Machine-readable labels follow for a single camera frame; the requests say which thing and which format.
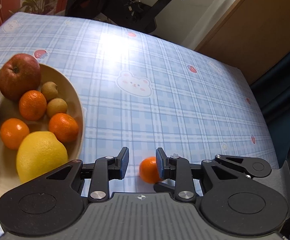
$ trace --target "red apple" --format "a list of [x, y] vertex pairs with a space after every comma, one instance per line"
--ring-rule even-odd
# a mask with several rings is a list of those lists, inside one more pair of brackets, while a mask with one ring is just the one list
[[30, 90], [36, 90], [41, 82], [41, 68], [29, 54], [16, 54], [0, 70], [0, 90], [9, 100], [17, 102]]

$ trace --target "yellow lemon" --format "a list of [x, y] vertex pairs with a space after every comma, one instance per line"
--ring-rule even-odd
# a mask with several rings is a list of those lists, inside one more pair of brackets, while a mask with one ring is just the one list
[[30, 133], [22, 141], [16, 156], [21, 183], [35, 179], [68, 162], [67, 150], [48, 131]]

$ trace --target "blue plaid tablecloth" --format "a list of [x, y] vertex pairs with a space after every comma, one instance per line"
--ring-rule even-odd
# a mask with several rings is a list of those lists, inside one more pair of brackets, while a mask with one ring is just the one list
[[115, 25], [16, 13], [0, 27], [0, 68], [21, 52], [61, 71], [77, 90], [85, 163], [129, 148], [126, 177], [110, 181], [111, 192], [152, 192], [138, 169], [157, 147], [192, 163], [226, 154], [278, 167], [263, 115], [237, 68]]

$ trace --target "curtain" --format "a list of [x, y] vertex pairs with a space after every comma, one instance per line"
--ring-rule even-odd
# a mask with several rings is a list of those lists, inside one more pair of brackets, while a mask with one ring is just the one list
[[251, 86], [281, 166], [290, 146], [290, 52]]

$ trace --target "orange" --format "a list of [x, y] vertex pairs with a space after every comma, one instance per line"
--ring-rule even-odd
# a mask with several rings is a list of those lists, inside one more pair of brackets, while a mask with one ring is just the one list
[[77, 138], [78, 124], [70, 115], [59, 113], [49, 120], [49, 131], [55, 134], [61, 143], [72, 142]]
[[143, 181], [151, 184], [162, 181], [158, 175], [156, 157], [149, 157], [141, 162], [140, 177]]
[[46, 107], [46, 98], [36, 90], [27, 91], [19, 102], [21, 116], [28, 121], [41, 119], [45, 114]]
[[23, 139], [29, 134], [29, 128], [23, 121], [11, 118], [2, 124], [0, 134], [7, 148], [17, 150]]

